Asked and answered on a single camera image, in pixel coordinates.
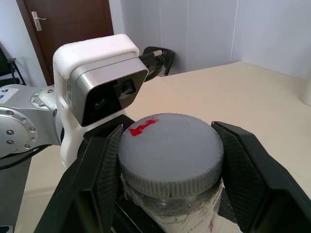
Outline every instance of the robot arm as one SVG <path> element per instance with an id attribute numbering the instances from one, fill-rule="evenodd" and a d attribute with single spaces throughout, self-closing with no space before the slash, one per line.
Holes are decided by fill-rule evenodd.
<path id="1" fill-rule="evenodd" d="M 61 160 L 68 168 L 83 135 L 124 114 L 143 82 L 162 70 L 161 51 L 138 53 L 123 34 L 67 44 L 53 57 L 55 87 L 3 87 L 0 158 L 62 145 Z"/>

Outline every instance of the jar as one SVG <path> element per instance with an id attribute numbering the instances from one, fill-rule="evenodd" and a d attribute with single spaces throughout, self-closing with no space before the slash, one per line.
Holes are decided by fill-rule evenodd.
<path id="1" fill-rule="evenodd" d="M 212 232 L 221 193 L 224 148 L 207 123 L 157 114 L 122 135 L 125 192 L 166 233 Z"/>

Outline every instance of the table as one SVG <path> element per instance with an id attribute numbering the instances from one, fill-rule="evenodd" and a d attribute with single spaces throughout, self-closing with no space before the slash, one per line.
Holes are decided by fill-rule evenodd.
<path id="1" fill-rule="evenodd" d="M 299 99 L 304 80 L 246 62 L 155 78 L 126 110 L 133 119 L 182 113 L 254 133 L 311 197 L 311 107 Z M 16 233 L 32 233 L 64 169 L 52 146 L 31 162 Z M 238 232 L 226 219 L 213 232 Z"/>

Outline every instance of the door handle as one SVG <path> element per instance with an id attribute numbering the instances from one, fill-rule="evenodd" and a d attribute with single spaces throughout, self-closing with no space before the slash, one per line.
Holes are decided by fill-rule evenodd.
<path id="1" fill-rule="evenodd" d="M 38 32 L 42 31 L 40 20 L 46 20 L 47 18 L 39 18 L 36 11 L 32 11 L 31 14 L 33 15 L 35 28 L 37 29 Z"/>

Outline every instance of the white cylinder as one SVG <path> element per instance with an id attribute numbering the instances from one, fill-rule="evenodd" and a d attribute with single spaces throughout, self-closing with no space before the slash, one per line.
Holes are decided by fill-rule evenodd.
<path id="1" fill-rule="evenodd" d="M 306 81 L 306 84 L 304 86 L 304 90 L 301 95 L 301 101 L 311 106 L 311 76 Z"/>

